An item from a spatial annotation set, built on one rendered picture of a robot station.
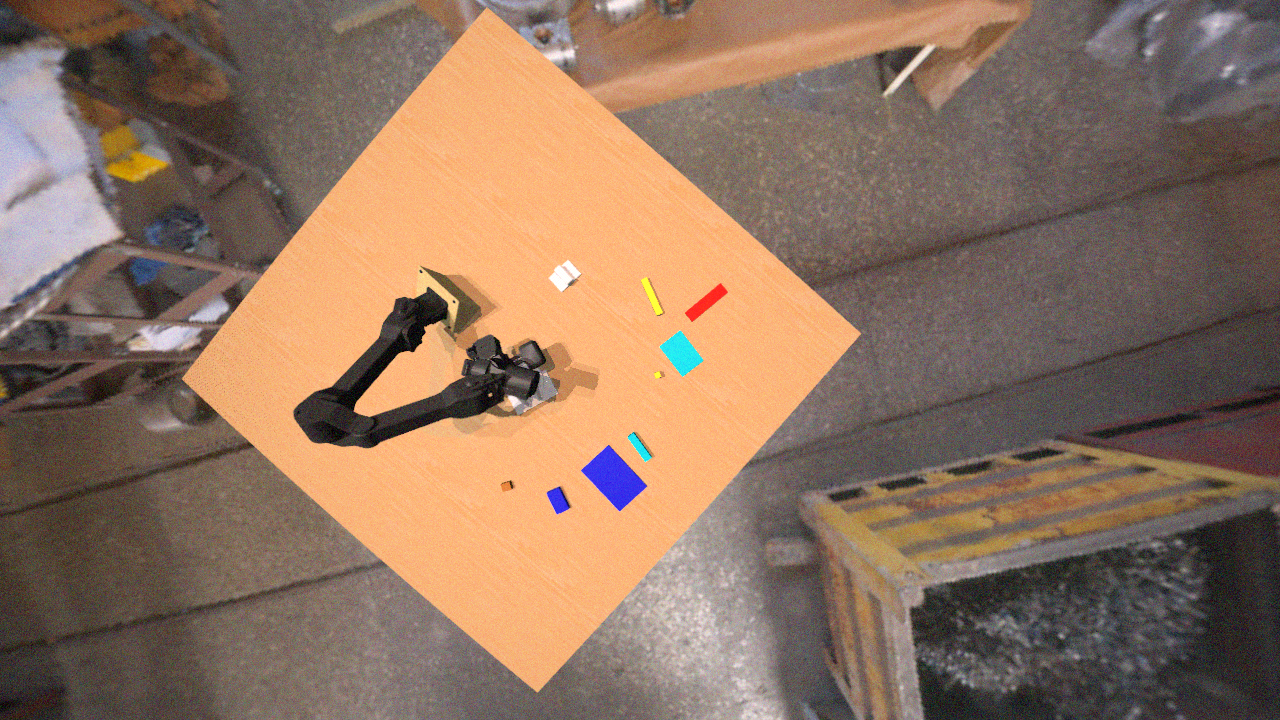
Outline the red flat bar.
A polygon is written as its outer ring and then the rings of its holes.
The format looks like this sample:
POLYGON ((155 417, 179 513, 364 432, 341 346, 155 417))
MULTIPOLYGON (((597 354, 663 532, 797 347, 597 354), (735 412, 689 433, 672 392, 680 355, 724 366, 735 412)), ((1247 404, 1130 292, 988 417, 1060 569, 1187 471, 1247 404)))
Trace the red flat bar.
POLYGON ((716 286, 714 290, 707 293, 707 296, 704 296, 700 301, 698 301, 698 304, 690 307, 689 311, 686 311, 685 314, 689 316, 691 322, 694 322, 698 316, 701 315, 701 313, 705 313, 708 307, 716 304, 727 292, 728 291, 724 290, 723 284, 716 286))

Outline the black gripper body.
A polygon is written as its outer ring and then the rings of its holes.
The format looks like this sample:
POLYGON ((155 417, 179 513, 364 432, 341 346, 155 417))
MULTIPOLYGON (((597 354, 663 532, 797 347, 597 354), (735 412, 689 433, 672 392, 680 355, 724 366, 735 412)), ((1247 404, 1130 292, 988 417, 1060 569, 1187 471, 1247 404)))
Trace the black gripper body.
POLYGON ((524 364, 527 364, 529 369, 532 370, 532 369, 535 369, 538 366, 541 366, 543 364, 547 363, 547 359, 541 354, 541 350, 539 348, 538 342, 532 341, 532 340, 530 340, 525 345, 518 346, 518 354, 515 355, 513 357, 509 357, 508 354, 506 354, 506 356, 508 359, 502 357, 502 355, 499 354, 499 355, 497 355, 497 359, 500 359, 503 363, 506 363, 507 368, 509 366, 509 364, 517 366, 518 364, 524 363, 524 364))

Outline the cyan rectangular plate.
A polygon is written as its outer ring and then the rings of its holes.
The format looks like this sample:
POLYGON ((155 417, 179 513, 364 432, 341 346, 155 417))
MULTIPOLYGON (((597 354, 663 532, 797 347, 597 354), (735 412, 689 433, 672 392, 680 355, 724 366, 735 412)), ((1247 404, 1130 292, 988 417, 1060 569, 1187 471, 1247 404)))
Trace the cyan rectangular plate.
POLYGON ((681 331, 659 347, 682 377, 704 361, 681 331))

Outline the cyan flat bar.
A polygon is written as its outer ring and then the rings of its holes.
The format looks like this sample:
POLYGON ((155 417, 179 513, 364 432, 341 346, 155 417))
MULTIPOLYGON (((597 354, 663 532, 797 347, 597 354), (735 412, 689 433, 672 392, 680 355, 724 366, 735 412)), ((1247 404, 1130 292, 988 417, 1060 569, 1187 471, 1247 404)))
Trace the cyan flat bar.
POLYGON ((637 438, 637 436, 635 434, 635 432, 631 433, 627 438, 634 445, 634 447, 637 450, 637 454, 640 454, 640 456, 643 457, 643 460, 645 462, 652 459, 652 455, 648 452, 648 450, 645 448, 645 446, 643 445, 643 442, 637 438))

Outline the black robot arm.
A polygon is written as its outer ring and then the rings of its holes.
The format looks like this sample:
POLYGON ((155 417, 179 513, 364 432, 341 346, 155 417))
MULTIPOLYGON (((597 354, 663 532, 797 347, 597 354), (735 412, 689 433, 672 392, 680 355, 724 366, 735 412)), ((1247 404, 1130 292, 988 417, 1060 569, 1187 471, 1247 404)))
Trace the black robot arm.
POLYGON ((404 404, 385 413, 365 416, 355 413, 355 404, 402 352, 415 352, 422 343, 424 325, 448 316, 448 304, 430 287, 416 299, 396 299, 392 313, 381 325, 378 340, 349 366, 332 387, 317 389, 293 410, 294 421, 316 445, 358 446, 372 448, 379 443, 416 430, 445 418, 477 416, 506 401, 511 395, 527 400, 538 389, 540 373, 511 365, 497 359, 503 354, 500 340, 486 334, 476 340, 466 354, 460 380, 452 382, 439 395, 404 404), (476 361, 475 361, 476 360, 476 361), (488 387, 492 386, 492 396, 488 387))

